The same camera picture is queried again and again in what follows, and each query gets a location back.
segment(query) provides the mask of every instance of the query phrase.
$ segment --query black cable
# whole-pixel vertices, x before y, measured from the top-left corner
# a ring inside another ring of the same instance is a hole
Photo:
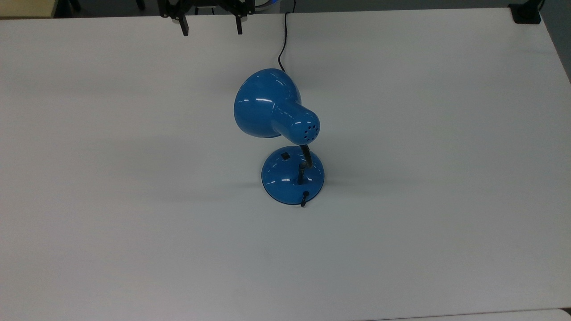
[[[295,12],[295,5],[296,5],[296,1],[293,0],[293,9],[291,10],[291,12]],[[280,55],[278,56],[278,64],[280,65],[280,68],[282,69],[282,71],[285,73],[285,69],[284,66],[282,65],[282,54],[284,53],[284,50],[286,49],[286,43],[287,43],[287,15],[290,12],[286,12],[284,15],[284,46],[282,47],[282,51],[280,52]]]

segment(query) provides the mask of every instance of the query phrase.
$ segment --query white table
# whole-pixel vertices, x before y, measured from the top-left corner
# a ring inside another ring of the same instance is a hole
[[[563,310],[520,311],[490,314],[469,314],[413,318],[408,321],[570,321]]]
[[[288,145],[234,122],[283,16],[0,22],[3,320],[342,321],[571,306],[571,86],[509,9],[292,14],[321,120],[306,208]]]

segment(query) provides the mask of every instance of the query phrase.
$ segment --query lamp base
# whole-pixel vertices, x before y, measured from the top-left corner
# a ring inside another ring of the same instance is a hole
[[[325,173],[317,155],[310,153],[313,167],[305,169],[303,184],[298,184],[297,181],[299,164],[305,162],[299,146],[282,147],[266,159],[262,167],[262,184],[276,201],[297,205],[302,203],[304,197],[307,202],[319,193],[325,181]]]

